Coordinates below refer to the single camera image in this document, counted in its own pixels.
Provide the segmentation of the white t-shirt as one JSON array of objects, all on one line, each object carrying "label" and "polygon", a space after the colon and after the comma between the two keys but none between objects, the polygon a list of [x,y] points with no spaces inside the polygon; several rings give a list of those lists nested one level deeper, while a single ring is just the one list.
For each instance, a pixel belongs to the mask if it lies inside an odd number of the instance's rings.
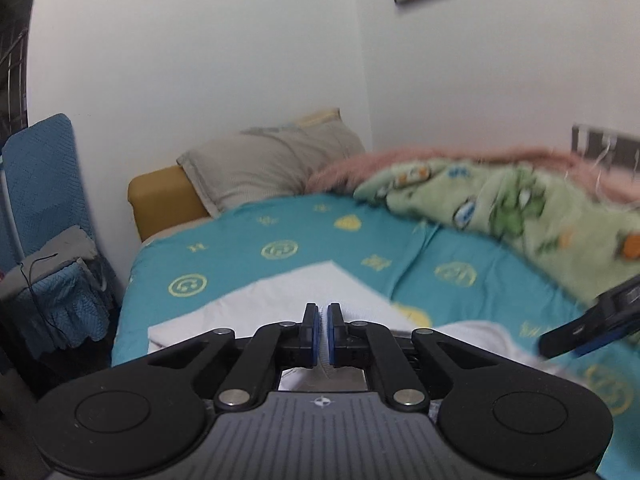
[{"label": "white t-shirt", "polygon": [[282,373],[281,390],[364,391],[358,368],[329,364],[328,305],[338,302],[349,321],[371,321],[387,326],[393,334],[408,336],[432,322],[415,308],[392,304],[332,261],[303,266],[273,278],[250,283],[229,292],[191,313],[148,328],[148,351],[153,353],[204,334],[214,328],[230,328],[243,338],[267,324],[294,321],[304,316],[307,304],[320,312],[319,359],[313,368],[296,367]]}]

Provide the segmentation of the blue folding chair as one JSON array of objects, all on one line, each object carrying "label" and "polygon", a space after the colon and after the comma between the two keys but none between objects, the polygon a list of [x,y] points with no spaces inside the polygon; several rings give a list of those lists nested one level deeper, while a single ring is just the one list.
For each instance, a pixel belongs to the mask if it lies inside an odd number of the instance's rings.
[{"label": "blue folding chair", "polygon": [[[74,130],[65,115],[53,115],[10,136],[2,148],[2,169],[24,254],[21,259],[2,257],[4,275],[71,226],[80,226],[96,242]],[[28,284],[16,297],[1,300],[34,358],[107,336],[117,301],[113,270],[98,252],[98,261],[78,260]]]}]

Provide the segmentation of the green cartoon fleece blanket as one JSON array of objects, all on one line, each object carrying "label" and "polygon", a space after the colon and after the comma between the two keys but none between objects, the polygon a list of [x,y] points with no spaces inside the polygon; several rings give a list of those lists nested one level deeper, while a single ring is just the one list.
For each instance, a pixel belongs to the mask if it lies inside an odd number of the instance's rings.
[{"label": "green cartoon fleece blanket", "polygon": [[639,274],[638,212],[529,164],[412,160],[379,171],[354,196],[489,236],[583,304]]}]

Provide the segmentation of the teal patterned bed sheet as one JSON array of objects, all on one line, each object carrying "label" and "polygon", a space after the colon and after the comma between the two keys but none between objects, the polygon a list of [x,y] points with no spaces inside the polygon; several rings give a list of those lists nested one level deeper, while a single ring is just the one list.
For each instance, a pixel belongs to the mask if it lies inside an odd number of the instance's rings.
[{"label": "teal patterned bed sheet", "polygon": [[348,197],[266,200],[146,243],[130,272],[113,362],[150,353],[153,325],[263,278],[326,261],[392,304],[425,314],[428,327],[589,387],[614,418],[600,475],[638,477],[635,344],[541,359],[538,338],[578,318],[581,301],[487,236],[401,218]]}]

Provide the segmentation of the grey pillow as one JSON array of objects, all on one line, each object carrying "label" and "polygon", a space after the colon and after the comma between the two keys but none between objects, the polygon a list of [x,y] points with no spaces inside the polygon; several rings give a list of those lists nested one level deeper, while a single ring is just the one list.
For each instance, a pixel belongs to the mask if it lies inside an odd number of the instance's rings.
[{"label": "grey pillow", "polygon": [[205,142],[177,159],[210,216],[275,197],[302,195],[317,171],[364,152],[337,108],[296,122],[254,127]]}]

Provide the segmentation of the yellow headboard cushion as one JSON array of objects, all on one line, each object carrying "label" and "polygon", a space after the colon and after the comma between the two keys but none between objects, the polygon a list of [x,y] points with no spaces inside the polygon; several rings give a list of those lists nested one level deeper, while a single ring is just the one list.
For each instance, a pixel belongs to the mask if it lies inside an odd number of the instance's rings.
[{"label": "yellow headboard cushion", "polygon": [[140,174],[128,184],[128,203],[142,242],[175,226],[209,217],[180,166]]}]

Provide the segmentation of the grey cloth on chair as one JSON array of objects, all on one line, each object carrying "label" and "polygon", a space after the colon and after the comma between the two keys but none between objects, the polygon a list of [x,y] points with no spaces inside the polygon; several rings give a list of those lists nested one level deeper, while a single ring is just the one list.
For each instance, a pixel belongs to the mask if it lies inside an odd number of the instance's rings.
[{"label": "grey cloth on chair", "polygon": [[35,285],[78,260],[93,262],[99,258],[93,239],[80,226],[71,226],[9,270],[1,281],[1,300],[16,297],[28,284]]}]

